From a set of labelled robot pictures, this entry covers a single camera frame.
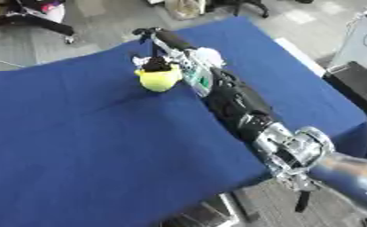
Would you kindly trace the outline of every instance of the table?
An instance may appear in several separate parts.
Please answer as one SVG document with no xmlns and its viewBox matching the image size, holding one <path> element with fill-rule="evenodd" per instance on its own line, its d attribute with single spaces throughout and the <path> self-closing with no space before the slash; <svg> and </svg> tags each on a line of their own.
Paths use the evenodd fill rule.
<svg viewBox="0 0 367 227">
<path fill-rule="evenodd" d="M 363 112 L 246 19 L 179 34 L 220 51 L 289 129 L 366 152 Z M 140 86 L 128 52 L 149 49 L 0 72 L 0 226 L 146 226 L 268 175 L 186 85 Z"/>
</svg>

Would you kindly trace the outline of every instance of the gray carpet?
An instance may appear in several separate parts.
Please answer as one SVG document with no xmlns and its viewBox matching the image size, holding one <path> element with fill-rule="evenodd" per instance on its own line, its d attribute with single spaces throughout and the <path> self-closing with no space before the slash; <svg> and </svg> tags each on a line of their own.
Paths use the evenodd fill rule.
<svg viewBox="0 0 367 227">
<path fill-rule="evenodd" d="M 329 56 L 337 48 L 355 12 L 367 0 L 316 0 L 298 4 L 292 0 L 264 0 L 270 17 L 262 19 L 257 9 L 244 7 L 247 16 L 274 38 L 284 37 L 313 59 Z M 175 21 L 161 6 L 145 0 L 70 0 L 65 23 L 74 26 L 77 42 L 66 46 L 60 35 L 34 27 L 0 27 L 0 60 L 32 66 L 112 48 L 132 40 L 138 27 L 191 27 L 230 16 L 230 8 L 195 20 Z M 14 67 L 0 64 L 0 70 Z M 293 212 L 297 196 L 270 181 L 246 193 L 260 209 L 262 219 L 254 226 L 269 227 L 356 227 L 353 210 L 326 192 L 315 192 L 304 214 Z"/>
</svg>

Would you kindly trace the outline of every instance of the blue cloth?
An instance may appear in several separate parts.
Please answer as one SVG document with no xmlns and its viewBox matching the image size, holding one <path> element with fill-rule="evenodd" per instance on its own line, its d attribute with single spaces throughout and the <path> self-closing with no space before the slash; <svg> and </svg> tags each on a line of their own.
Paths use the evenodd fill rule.
<svg viewBox="0 0 367 227">
<path fill-rule="evenodd" d="M 364 155 L 363 112 L 245 19 L 179 33 L 220 51 L 290 129 Z M 0 227 L 146 226 L 267 174 L 189 87 L 142 88 L 138 50 L 149 45 L 0 72 Z"/>
</svg>

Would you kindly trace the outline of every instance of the robotic arm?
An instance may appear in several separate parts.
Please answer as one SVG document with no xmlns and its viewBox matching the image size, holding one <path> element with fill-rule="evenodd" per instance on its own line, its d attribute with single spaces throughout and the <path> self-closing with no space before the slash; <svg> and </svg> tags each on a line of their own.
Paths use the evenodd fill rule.
<svg viewBox="0 0 367 227">
<path fill-rule="evenodd" d="M 162 28 L 139 28 L 133 34 L 141 35 L 141 43 L 152 40 L 154 57 L 162 52 L 181 67 L 183 79 L 208 110 L 279 183 L 296 192 L 323 187 L 367 216 L 367 160 L 336 153 L 330 138 L 313 127 L 292 133 L 254 90 L 223 70 L 217 51 L 193 47 Z"/>
</svg>

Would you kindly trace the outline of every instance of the office chair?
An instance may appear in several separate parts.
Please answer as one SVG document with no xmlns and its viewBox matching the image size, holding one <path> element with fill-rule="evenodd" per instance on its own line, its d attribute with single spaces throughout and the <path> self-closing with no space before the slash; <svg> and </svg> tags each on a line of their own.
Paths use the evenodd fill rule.
<svg viewBox="0 0 367 227">
<path fill-rule="evenodd" d="M 269 9 L 266 7 L 265 4 L 262 3 L 262 0 L 213 0 L 207 6 L 206 11 L 211 12 L 216 7 L 225 6 L 225 5 L 232 5 L 234 7 L 233 14 L 238 16 L 240 12 L 240 7 L 242 4 L 253 4 L 262 10 L 262 17 L 268 18 L 269 17 Z"/>
<path fill-rule="evenodd" d="M 38 2 L 36 0 L 7 0 L 0 3 L 1 8 L 5 8 L 6 14 L 0 15 L 0 26 L 25 23 L 49 29 L 50 31 L 60 33 L 65 36 L 65 43 L 74 42 L 74 29 L 68 25 L 60 24 L 33 14 L 29 9 L 43 13 L 43 7 L 46 4 L 62 4 L 65 0 L 45 0 Z"/>
</svg>

